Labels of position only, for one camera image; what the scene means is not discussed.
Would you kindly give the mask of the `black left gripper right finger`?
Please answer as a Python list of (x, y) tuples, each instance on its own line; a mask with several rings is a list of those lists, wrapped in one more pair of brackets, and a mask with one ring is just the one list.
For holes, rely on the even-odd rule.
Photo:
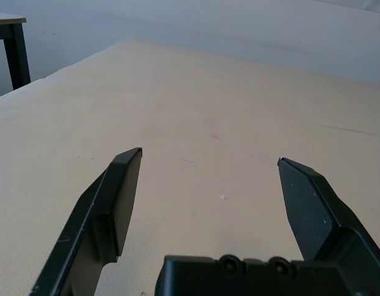
[(363, 258), (380, 265), (379, 247), (323, 175), (284, 157), (278, 170), (287, 219), (304, 260)]

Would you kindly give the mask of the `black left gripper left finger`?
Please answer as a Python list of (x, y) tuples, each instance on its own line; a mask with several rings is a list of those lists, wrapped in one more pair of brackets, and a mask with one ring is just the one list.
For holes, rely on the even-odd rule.
[(122, 255), (143, 151), (118, 154), (82, 193), (32, 290), (32, 295), (94, 295), (105, 265)]

